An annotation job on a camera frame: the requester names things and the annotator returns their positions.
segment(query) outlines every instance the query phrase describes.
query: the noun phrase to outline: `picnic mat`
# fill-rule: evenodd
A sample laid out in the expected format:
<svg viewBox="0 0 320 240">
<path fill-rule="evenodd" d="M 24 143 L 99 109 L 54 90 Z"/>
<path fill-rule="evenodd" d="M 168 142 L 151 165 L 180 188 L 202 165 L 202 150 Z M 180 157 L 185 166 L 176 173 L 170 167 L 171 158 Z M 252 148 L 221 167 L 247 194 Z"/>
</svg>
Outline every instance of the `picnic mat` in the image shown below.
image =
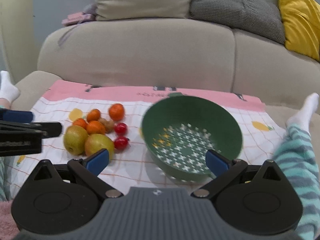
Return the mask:
<svg viewBox="0 0 320 240">
<path fill-rule="evenodd" d="M 13 156 L 5 158 L 7 168 L 6 191 L 15 197 L 24 181 L 42 159 L 53 164 L 67 163 L 74 156 L 63 146 L 63 135 L 71 121 L 69 113 L 78 108 L 87 114 L 97 108 L 102 117 L 108 117 L 108 108 L 121 103 L 125 108 L 124 123 L 128 125 L 127 137 L 130 147 L 124 152 L 114 154 L 110 164 L 101 172 L 99 178 L 124 194 L 132 186 L 136 187 L 185 187 L 192 192 L 204 185 L 181 181 L 164 174 L 152 161 L 139 129 L 142 117 L 155 102 L 166 98 L 172 91 L 197 96 L 213 101 L 230 112 L 238 122 L 244 147 L 239 158 L 249 164 L 260 165 L 270 159 L 275 148 L 281 143 L 285 130 L 278 127 L 265 112 L 265 105 L 255 97 L 208 90 L 192 90 L 160 87 L 96 87 L 59 80 L 36 102 L 32 108 L 35 122 L 61 122 L 63 132 L 58 138 L 43 140 L 40 154 Z M 108 134 L 115 139 L 114 133 Z"/>
</svg>

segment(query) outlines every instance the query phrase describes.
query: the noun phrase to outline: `pile of fruit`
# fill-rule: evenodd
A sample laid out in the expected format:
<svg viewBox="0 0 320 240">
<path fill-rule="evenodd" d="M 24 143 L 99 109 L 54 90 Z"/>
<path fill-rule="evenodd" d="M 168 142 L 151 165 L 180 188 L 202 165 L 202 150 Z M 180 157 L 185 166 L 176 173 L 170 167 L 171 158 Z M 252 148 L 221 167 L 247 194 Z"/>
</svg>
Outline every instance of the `pile of fruit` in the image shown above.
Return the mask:
<svg viewBox="0 0 320 240">
<path fill-rule="evenodd" d="M 107 149 L 111 160 L 114 150 L 122 151 L 128 144 L 129 139 L 125 137 L 128 127 L 120 122 L 125 115 L 124 106 L 114 104 L 108 110 L 110 120 L 101 117 L 98 109 L 91 110 L 86 120 L 76 119 L 66 130 L 63 137 L 63 144 L 66 150 L 72 155 L 85 153 L 90 156 L 101 149 Z M 115 131 L 117 138 L 112 141 L 106 133 Z"/>
</svg>

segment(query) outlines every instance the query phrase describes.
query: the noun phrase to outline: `green colander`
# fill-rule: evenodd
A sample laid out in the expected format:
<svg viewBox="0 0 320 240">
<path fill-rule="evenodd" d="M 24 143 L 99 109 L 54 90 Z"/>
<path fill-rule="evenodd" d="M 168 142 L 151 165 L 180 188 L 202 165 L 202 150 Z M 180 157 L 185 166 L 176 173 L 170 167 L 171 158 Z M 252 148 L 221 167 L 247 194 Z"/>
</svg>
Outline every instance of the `green colander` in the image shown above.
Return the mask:
<svg viewBox="0 0 320 240">
<path fill-rule="evenodd" d="M 201 181 L 212 176 L 205 164 L 207 150 L 214 149 L 233 160 L 242 149 L 241 130 L 228 111 L 181 93 L 171 93 L 152 105 L 141 130 L 156 165 L 182 180 Z"/>
</svg>

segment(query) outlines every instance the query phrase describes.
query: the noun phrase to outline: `gray textured pillow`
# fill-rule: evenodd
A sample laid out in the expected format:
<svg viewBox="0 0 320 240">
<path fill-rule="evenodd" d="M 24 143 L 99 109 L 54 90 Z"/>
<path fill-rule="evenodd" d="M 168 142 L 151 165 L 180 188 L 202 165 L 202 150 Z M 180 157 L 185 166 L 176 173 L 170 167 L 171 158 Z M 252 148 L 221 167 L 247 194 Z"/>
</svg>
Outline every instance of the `gray textured pillow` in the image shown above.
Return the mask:
<svg viewBox="0 0 320 240">
<path fill-rule="evenodd" d="M 190 18 L 242 29 L 284 44 L 279 9 L 265 0 L 191 0 Z"/>
</svg>

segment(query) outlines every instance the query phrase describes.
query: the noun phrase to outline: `sock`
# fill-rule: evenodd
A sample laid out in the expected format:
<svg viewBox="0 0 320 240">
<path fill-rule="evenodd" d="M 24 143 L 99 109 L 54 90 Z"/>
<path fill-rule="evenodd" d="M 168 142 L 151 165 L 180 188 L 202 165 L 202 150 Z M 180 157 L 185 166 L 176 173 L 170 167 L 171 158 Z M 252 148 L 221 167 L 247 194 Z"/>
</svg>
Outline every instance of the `sock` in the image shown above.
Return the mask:
<svg viewBox="0 0 320 240">
<path fill-rule="evenodd" d="M 2 70 L 1 85 L 0 85 L 0 98 L 7 99 L 11 104 L 20 96 L 20 91 L 14 85 L 11 84 L 10 75 L 8 71 Z"/>
<path fill-rule="evenodd" d="M 309 124 L 313 113 L 318 109 L 319 104 L 319 95 L 317 93 L 313 93 L 309 95 L 304 101 L 303 107 L 297 112 L 294 116 L 290 117 L 286 125 L 287 127 L 290 124 L 297 124 L 301 129 L 309 132 Z"/>
</svg>

